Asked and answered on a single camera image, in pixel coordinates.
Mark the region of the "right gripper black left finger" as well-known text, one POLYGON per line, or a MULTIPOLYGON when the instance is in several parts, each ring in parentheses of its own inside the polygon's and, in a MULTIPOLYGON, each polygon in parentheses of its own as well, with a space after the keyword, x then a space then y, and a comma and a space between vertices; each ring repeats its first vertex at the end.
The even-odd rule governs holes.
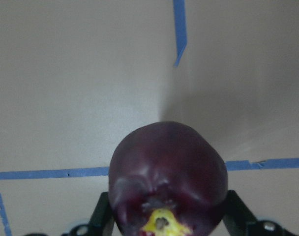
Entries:
POLYGON ((108 199, 108 192, 102 192, 90 217, 87 235, 111 236, 114 229, 114 223, 115 221, 108 199))

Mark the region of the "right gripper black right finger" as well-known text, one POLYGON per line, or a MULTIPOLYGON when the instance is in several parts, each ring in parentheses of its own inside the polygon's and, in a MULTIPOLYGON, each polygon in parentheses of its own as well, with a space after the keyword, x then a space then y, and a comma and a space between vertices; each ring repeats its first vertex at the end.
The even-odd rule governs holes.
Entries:
POLYGON ((247 236, 249 227, 254 226, 257 218, 239 197, 235 190, 229 190, 226 197, 226 212, 223 223, 230 236, 247 236))

